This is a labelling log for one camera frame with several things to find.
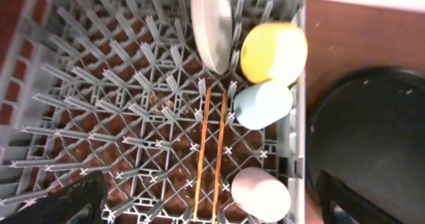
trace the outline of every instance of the light blue cup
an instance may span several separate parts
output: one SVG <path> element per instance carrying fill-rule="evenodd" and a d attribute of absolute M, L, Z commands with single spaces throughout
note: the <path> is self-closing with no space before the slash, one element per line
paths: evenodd
<path fill-rule="evenodd" d="M 294 100 L 285 84 L 271 80 L 241 91 L 233 103 L 238 122 L 250 130 L 259 130 L 286 116 Z"/>

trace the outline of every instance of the black plate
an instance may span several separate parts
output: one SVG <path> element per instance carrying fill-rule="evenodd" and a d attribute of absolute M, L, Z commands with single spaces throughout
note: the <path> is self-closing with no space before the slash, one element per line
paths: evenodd
<path fill-rule="evenodd" d="M 374 68 L 340 80 L 307 123 L 310 186 L 322 168 L 400 220 L 425 220 L 424 78 Z"/>

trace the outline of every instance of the pink cup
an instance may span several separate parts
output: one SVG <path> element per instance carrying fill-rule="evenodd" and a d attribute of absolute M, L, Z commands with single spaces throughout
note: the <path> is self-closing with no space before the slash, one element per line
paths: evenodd
<path fill-rule="evenodd" d="M 277 222 L 291 206 L 286 186 L 260 168 L 242 170 L 232 183 L 233 200 L 247 213 L 265 222 Z"/>

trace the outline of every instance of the pair of chopsticks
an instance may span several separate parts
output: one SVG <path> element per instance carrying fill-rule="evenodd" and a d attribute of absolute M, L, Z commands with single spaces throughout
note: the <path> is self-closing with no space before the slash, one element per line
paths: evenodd
<path fill-rule="evenodd" d="M 198 160 L 198 177 L 197 177 L 197 186 L 195 190 L 195 208 L 193 210 L 194 219 L 197 219 L 198 212 L 198 201 L 199 201 L 199 192 L 201 190 L 201 178 L 203 170 L 203 161 L 205 154 L 205 140 L 207 138 L 207 126 L 208 126 L 208 114 L 210 109 L 210 99 L 211 99 L 211 87 L 208 87 L 207 97 L 205 99 L 205 112 L 204 112 L 204 122 L 202 127 L 202 136 L 201 136 L 201 150 L 199 151 L 199 160 Z M 221 117 L 220 117 L 220 133 L 218 135 L 218 150 L 217 150 L 217 161 L 215 168 L 215 179 L 214 179 L 214 201 L 212 203 L 212 220 L 214 224 L 216 219 L 217 211 L 217 201 L 218 201 L 218 192 L 220 187 L 220 169 L 221 169 L 221 155 L 222 155 L 222 146 L 224 138 L 224 119 L 226 117 L 226 108 L 227 108 L 227 92 L 224 91 L 223 99 L 221 104 Z"/>

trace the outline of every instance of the dish rack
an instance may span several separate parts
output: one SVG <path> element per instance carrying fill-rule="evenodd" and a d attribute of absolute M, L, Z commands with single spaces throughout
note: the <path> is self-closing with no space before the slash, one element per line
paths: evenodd
<path fill-rule="evenodd" d="M 203 106 L 212 86 L 197 223 L 210 223 L 223 91 L 228 92 L 219 223 L 256 223 L 230 183 L 249 166 L 288 187 L 286 223 L 304 223 L 305 74 L 290 114 L 263 130 L 234 118 L 248 87 L 239 63 L 258 23 L 304 24 L 304 0 L 231 0 L 230 70 L 196 52 L 189 0 L 25 0 L 0 77 L 0 216 L 94 170 L 107 179 L 104 223 L 190 223 Z"/>

